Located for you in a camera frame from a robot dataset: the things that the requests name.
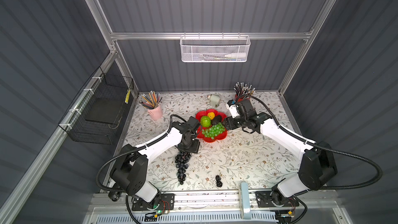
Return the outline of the dark purple fake grape bunch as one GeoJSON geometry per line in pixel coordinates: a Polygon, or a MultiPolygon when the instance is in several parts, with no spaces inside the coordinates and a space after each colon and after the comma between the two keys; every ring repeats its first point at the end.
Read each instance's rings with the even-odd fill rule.
{"type": "Polygon", "coordinates": [[[180,185],[183,185],[186,181],[187,169],[189,167],[190,159],[192,158],[192,153],[187,151],[180,151],[175,157],[175,167],[177,169],[177,179],[180,185]]]}

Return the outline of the green fake grape bunch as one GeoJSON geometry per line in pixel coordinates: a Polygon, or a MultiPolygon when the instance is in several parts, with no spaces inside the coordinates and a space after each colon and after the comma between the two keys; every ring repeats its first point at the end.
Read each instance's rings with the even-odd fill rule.
{"type": "Polygon", "coordinates": [[[225,131],[225,127],[222,125],[222,123],[219,123],[218,125],[213,125],[208,129],[202,130],[202,134],[207,139],[215,140],[216,137],[223,134],[225,131]]]}

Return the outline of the green fake custard apple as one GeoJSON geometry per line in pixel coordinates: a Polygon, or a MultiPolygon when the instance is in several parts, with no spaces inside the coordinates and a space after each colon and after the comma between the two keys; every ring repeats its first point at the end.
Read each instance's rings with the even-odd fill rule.
{"type": "Polygon", "coordinates": [[[202,116],[200,119],[200,124],[203,128],[210,128],[211,127],[211,119],[208,116],[202,116]]]}

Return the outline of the dark fake avocado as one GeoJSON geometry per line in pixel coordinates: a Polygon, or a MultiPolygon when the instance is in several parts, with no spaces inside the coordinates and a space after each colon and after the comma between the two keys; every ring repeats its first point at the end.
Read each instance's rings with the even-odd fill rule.
{"type": "Polygon", "coordinates": [[[222,122],[222,116],[217,115],[211,120],[211,125],[218,125],[221,122],[222,122]]]}

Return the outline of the yellow fake pear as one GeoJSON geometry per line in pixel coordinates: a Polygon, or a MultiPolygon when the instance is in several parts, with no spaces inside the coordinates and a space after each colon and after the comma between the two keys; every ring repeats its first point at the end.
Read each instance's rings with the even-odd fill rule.
{"type": "Polygon", "coordinates": [[[208,114],[207,114],[207,116],[210,118],[210,120],[213,120],[214,118],[215,118],[215,113],[214,112],[209,112],[208,114]]]}

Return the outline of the small dark grape cluster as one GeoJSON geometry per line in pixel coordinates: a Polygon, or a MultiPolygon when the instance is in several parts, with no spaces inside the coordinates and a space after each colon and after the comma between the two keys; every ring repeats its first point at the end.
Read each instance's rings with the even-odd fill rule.
{"type": "Polygon", "coordinates": [[[221,177],[219,175],[216,175],[216,186],[218,188],[221,188],[223,186],[223,183],[221,181],[221,177]]]}

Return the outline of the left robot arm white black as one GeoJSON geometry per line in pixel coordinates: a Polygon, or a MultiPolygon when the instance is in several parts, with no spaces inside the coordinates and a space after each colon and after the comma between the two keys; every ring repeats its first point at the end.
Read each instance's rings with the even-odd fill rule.
{"type": "Polygon", "coordinates": [[[148,166],[159,155],[172,147],[179,151],[198,153],[200,141],[197,130],[200,122],[190,117],[187,121],[174,121],[169,128],[152,140],[136,147],[127,144],[122,147],[125,155],[116,159],[110,177],[119,189],[132,197],[138,197],[148,208],[155,209],[160,202],[160,191],[147,177],[148,166]]]}

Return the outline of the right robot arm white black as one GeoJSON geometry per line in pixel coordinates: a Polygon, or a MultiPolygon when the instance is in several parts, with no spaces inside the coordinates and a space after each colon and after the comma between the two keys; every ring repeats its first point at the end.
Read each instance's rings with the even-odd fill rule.
{"type": "Polygon", "coordinates": [[[257,113],[250,100],[226,103],[231,116],[222,121],[227,130],[249,129],[273,139],[290,151],[300,162],[300,168],[294,175],[282,179],[271,189],[269,198],[277,207],[285,205],[292,196],[319,190],[337,174],[337,166],[332,152],[325,150],[330,145],[322,142],[320,148],[316,142],[308,140],[280,124],[273,113],[257,113]]]}

